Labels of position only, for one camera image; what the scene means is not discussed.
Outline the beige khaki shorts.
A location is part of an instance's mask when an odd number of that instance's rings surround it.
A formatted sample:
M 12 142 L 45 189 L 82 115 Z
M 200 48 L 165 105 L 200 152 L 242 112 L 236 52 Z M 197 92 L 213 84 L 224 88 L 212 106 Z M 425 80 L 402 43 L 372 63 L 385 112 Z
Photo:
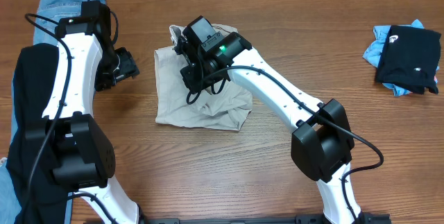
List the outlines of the beige khaki shorts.
M 156 123 L 185 128 L 240 130 L 253 109 L 253 95 L 246 89 L 227 82 L 219 94 L 204 89 L 197 101 L 186 103 L 189 90 L 180 70 L 187 65 L 183 55 L 172 46 L 154 51 L 157 90 Z

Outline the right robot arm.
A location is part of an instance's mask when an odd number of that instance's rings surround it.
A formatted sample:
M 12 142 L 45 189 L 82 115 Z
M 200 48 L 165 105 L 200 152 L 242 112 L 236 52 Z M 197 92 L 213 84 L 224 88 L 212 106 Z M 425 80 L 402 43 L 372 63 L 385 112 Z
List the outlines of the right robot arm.
M 363 223 L 348 175 L 355 143 L 338 101 L 323 103 L 304 93 L 268 65 L 242 35 L 224 35 L 202 16 L 170 32 L 174 51 L 187 62 L 180 71 L 189 89 L 187 104 L 196 102 L 204 89 L 227 81 L 252 93 L 290 132 L 291 158 L 317 184 L 323 222 Z

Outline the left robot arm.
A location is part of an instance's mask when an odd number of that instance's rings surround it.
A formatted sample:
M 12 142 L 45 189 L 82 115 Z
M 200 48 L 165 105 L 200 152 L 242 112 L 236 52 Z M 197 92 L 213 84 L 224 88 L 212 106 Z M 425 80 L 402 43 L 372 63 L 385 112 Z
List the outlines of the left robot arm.
M 84 1 L 78 17 L 57 21 L 53 89 L 42 118 L 31 123 L 27 140 L 39 145 L 33 167 L 70 198 L 83 198 L 104 223 L 144 223 L 116 176 L 114 148 L 94 120 L 96 92 L 139 75 L 125 48 L 116 49 L 115 14 L 100 1 Z

